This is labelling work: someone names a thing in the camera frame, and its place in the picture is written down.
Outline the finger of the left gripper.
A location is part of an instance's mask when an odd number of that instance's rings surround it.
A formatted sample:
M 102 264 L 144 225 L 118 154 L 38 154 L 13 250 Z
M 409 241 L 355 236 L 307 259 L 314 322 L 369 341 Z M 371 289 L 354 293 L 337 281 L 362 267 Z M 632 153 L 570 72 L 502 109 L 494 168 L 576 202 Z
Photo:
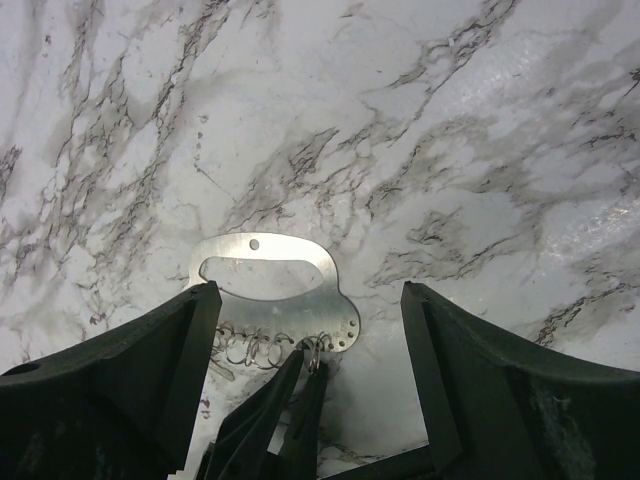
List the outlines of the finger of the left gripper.
M 328 365 L 321 362 L 298 396 L 278 454 L 278 479 L 317 478 L 318 432 L 328 374 Z
M 263 387 L 231 412 L 216 439 L 205 450 L 197 470 L 199 479 L 257 479 L 268 446 L 298 382 L 304 353 L 291 353 Z

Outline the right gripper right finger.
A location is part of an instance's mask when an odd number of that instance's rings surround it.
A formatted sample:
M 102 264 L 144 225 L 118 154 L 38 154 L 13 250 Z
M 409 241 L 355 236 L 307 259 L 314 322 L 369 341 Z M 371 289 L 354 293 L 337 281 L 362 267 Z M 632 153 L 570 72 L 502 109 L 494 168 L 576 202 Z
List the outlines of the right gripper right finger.
M 635 479 L 639 375 L 565 355 L 408 282 L 402 320 L 443 479 Z

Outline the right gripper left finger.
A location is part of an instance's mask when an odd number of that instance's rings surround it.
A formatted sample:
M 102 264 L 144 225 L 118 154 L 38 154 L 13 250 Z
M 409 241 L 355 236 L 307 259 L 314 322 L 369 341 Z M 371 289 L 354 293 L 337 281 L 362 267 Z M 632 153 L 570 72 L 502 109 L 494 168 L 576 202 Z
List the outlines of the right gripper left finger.
M 4 479 L 166 479 L 183 470 L 221 297 L 215 282 L 1 376 Z

